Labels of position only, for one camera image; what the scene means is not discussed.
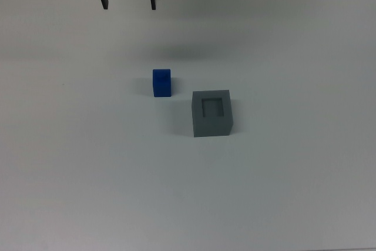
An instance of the white table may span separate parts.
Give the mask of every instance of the white table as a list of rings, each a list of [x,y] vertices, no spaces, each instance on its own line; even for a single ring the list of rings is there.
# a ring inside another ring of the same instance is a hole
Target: white table
[[[1,250],[376,247],[376,0],[0,7]]]

